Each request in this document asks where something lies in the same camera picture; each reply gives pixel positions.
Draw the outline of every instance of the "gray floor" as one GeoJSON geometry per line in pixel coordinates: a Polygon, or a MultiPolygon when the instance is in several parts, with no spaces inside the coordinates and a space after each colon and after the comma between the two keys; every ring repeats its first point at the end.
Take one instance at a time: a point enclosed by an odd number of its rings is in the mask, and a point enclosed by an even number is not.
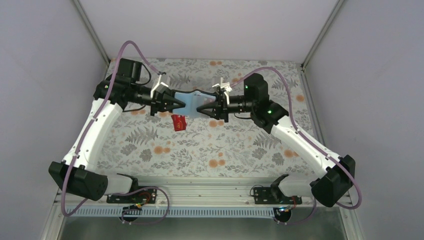
{"type": "MultiPolygon", "coordinates": [[[[295,209],[290,221],[303,219],[311,209],[295,209]]],[[[319,208],[308,222],[277,225],[260,218],[167,218],[152,226],[122,224],[117,217],[69,217],[61,240],[344,240],[345,231],[337,208],[319,208]]]]}

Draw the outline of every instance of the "metal grate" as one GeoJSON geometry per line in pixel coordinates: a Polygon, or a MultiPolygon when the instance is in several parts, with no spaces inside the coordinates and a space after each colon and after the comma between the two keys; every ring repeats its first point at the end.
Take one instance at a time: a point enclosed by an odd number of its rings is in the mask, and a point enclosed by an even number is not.
{"type": "MultiPolygon", "coordinates": [[[[120,217],[122,206],[83,206],[72,217],[120,217]]],[[[74,207],[68,207],[69,213],[74,207]]],[[[165,214],[165,207],[145,206],[126,217],[156,218],[165,214]]],[[[272,207],[171,207],[168,218],[265,218],[274,216],[272,207]]]]}

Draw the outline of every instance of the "gray flower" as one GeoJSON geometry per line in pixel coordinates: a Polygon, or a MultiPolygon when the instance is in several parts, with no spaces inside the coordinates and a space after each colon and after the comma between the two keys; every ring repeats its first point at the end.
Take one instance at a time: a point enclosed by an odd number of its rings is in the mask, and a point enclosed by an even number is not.
{"type": "Polygon", "coordinates": [[[123,146],[120,150],[121,154],[125,154],[126,156],[130,155],[134,150],[136,150],[137,147],[134,144],[128,144],[126,146],[123,146]]]}
{"type": "Polygon", "coordinates": [[[283,165],[284,163],[283,155],[281,155],[281,153],[279,152],[274,153],[274,155],[272,155],[272,161],[277,165],[283,165]]]}
{"type": "Polygon", "coordinates": [[[144,149],[139,157],[143,162],[150,162],[150,159],[152,159],[152,151],[150,149],[144,149]]]}
{"type": "Polygon", "coordinates": [[[267,153],[267,151],[263,148],[256,148],[253,153],[252,153],[252,157],[254,157],[255,159],[262,159],[262,157],[267,153]]]}

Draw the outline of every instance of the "robotic arm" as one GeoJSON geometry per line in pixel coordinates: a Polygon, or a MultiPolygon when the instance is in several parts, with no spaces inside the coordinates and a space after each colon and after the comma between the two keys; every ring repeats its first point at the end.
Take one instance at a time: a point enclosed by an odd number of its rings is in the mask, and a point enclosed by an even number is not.
{"type": "Polygon", "coordinates": [[[293,126],[289,112],[278,103],[270,100],[268,83],[262,75],[254,73],[244,80],[244,94],[230,96],[228,83],[215,85],[215,92],[194,90],[182,92],[169,89],[166,75],[162,74],[152,88],[136,83],[140,78],[142,64],[122,58],[118,67],[112,92],[101,113],[94,119],[94,113],[100,108],[107,94],[110,81],[102,81],[96,87],[90,115],[69,153],[61,163],[52,162],[49,173],[62,188],[66,172],[73,157],[76,157],[71,169],[66,192],[91,200],[98,200],[103,195],[125,194],[137,187],[137,179],[122,174],[102,175],[95,173],[99,153],[105,143],[112,125],[127,106],[128,102],[150,106],[150,115],[157,112],[197,113],[217,120],[229,121],[229,114],[250,113],[253,122],[268,134],[272,134],[287,143],[312,168],[315,177],[298,178],[282,175],[274,182],[273,196],[314,197],[326,207],[332,207],[352,186],[351,180],[329,157],[339,163],[352,175],[355,174],[355,161],[349,156],[340,157],[330,151],[304,131],[300,126],[293,126]],[[88,132],[86,126],[93,120],[88,132]],[[316,146],[325,150],[321,153],[300,136],[306,135],[316,146]],[[80,138],[86,136],[80,151],[75,153],[80,138]]]}

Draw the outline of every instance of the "red card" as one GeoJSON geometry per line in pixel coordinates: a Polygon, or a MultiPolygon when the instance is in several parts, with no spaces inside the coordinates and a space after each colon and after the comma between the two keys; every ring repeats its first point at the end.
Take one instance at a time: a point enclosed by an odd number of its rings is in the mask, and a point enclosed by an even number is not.
{"type": "Polygon", "coordinates": [[[186,117],[181,115],[172,115],[173,129],[175,132],[186,130],[186,117]]]}

